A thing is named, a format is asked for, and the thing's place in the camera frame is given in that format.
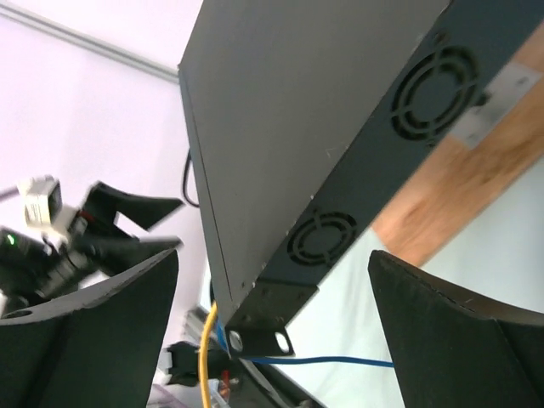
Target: fan grille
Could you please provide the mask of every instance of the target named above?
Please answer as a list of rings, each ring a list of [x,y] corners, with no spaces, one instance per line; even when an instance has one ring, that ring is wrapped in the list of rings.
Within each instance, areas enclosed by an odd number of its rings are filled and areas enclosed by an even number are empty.
[[[316,213],[300,225],[287,244],[292,261],[304,266],[333,265],[357,236],[355,219],[342,212]],[[309,249],[309,240],[318,242]]]
[[[441,86],[444,79],[451,83],[450,87]],[[466,48],[442,48],[428,55],[410,70],[394,96],[394,130],[409,140],[440,134],[472,104],[478,79],[475,59]],[[421,112],[436,109],[431,105],[437,105],[440,111],[422,117]]]

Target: gray metal surface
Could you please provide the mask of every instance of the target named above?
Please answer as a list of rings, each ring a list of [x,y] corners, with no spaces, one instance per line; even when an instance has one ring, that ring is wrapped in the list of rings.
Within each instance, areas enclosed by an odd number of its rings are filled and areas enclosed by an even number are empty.
[[[180,75],[219,304],[243,299],[448,3],[204,1]]]
[[[540,72],[515,62],[506,65],[486,89],[490,95],[489,101],[484,106],[469,109],[451,129],[451,133],[470,149],[475,148],[541,76]]]
[[[64,27],[41,15],[34,14],[29,10],[15,6],[11,2],[5,0],[0,1],[0,16],[17,21],[32,29],[39,30],[44,34],[57,37],[63,41],[85,48],[88,51],[102,55],[111,60],[121,62],[122,64],[131,66],[155,77],[159,77],[172,83],[178,83],[178,73],[170,67],[157,64],[140,55],[130,53],[125,49],[116,47],[68,27]]]

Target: mounting hole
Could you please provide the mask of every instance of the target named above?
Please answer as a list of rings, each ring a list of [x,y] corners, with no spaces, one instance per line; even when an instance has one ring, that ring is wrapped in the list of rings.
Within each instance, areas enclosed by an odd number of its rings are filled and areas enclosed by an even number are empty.
[[[244,344],[241,342],[241,337],[238,331],[231,331],[229,333],[229,343],[235,351],[240,353],[244,349]]]
[[[24,309],[24,310],[15,310],[14,312],[11,312],[9,314],[6,314],[3,318],[4,319],[15,319],[17,317],[25,317],[30,316],[32,314],[31,310]]]
[[[287,341],[287,338],[285,337],[283,333],[277,332],[275,334],[275,341],[278,342],[278,346],[280,346],[280,350],[283,351],[285,354],[291,351],[291,348],[289,347],[289,342]]]

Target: yellow cable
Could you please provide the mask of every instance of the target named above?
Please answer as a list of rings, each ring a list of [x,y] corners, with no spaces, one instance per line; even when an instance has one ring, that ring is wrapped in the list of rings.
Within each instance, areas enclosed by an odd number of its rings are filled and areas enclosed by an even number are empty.
[[[202,329],[201,349],[198,354],[198,378],[201,383],[201,395],[203,408],[212,408],[212,398],[210,397],[210,385],[207,378],[207,347],[210,343],[210,333],[213,324],[218,316],[218,305],[213,302],[212,309],[207,316],[206,323]]]

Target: wooden surface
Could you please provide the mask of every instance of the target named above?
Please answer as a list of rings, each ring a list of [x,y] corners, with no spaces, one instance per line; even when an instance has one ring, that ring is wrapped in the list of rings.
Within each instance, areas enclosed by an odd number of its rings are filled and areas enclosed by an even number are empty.
[[[544,72],[544,25],[513,60]],[[446,137],[372,227],[392,254],[421,266],[543,154],[541,79],[474,150]]]

